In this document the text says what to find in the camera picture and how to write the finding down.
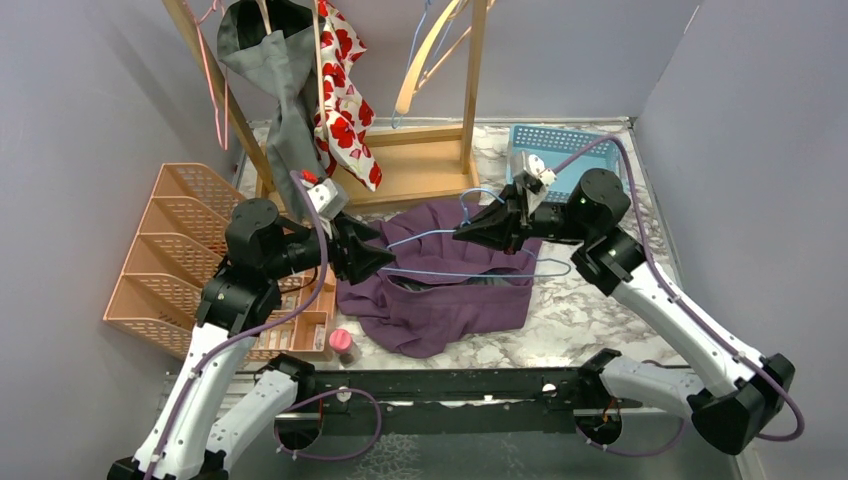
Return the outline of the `purple cloth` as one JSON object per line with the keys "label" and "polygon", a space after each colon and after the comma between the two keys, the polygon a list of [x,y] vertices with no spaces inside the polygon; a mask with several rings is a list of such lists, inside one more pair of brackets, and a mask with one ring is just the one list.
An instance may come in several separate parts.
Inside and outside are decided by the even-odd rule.
{"label": "purple cloth", "polygon": [[[433,229],[453,229],[462,221],[457,200],[418,205],[388,220],[372,222],[380,232],[373,245],[389,243]],[[542,243],[530,239],[524,247],[535,254]],[[433,235],[391,249],[397,268],[451,273],[534,274],[537,262],[519,252],[507,255],[472,243],[455,241],[450,234]],[[416,280],[439,278],[378,271],[359,284],[341,281],[337,305],[341,313],[358,319],[364,333],[381,347],[414,358],[428,358],[469,334],[524,327],[532,297],[533,279],[510,279],[515,287],[434,288],[412,292],[391,283],[389,275]]]}

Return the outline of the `red poppy print cloth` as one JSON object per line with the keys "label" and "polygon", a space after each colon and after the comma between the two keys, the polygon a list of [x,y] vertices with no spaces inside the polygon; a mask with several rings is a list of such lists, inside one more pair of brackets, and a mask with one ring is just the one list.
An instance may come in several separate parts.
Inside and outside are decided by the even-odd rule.
{"label": "red poppy print cloth", "polygon": [[319,164],[328,174],[341,167],[362,186],[375,191],[383,174],[366,144],[375,113],[353,84],[351,70],[367,47],[343,14],[330,2],[319,1],[324,99],[329,125],[321,126],[317,108],[314,145]]}

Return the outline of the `grey skirt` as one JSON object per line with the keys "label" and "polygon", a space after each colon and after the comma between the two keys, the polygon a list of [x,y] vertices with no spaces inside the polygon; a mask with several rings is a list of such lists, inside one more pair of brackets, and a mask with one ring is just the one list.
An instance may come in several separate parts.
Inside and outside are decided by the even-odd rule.
{"label": "grey skirt", "polygon": [[308,215],[290,172],[325,170],[314,145],[318,109],[313,10],[292,1],[231,4],[217,33],[218,59],[277,102],[266,140],[276,190],[288,215]]}

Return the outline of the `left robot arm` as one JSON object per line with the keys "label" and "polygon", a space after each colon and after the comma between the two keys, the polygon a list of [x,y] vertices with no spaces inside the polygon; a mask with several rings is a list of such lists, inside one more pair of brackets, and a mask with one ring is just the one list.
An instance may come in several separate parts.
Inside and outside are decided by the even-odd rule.
{"label": "left robot arm", "polygon": [[313,367],[280,354],[253,389],[219,413],[234,375],[273,311],[282,306],[281,279],[314,269],[360,283],[395,259],[371,245],[378,232],[338,213],[327,228],[307,228],[279,214],[267,199],[236,206],[225,231],[227,251],[201,290],[189,350],[165,406],[131,457],[110,479],[227,479],[256,437],[284,409],[313,401]]}

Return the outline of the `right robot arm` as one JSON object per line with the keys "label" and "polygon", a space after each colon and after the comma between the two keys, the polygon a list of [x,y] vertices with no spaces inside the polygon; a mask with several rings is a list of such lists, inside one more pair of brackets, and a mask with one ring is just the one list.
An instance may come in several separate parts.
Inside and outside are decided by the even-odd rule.
{"label": "right robot arm", "polygon": [[572,245],[578,274],[637,314],[688,363],[673,370],[604,349],[580,367],[579,398],[592,407],[615,399],[661,409],[689,421],[720,452],[741,453],[784,406],[794,365],[746,346],[671,283],[621,228],[631,201],[613,172],[586,171],[562,203],[533,204],[540,190],[539,181],[521,175],[455,238],[506,254],[528,239]]}

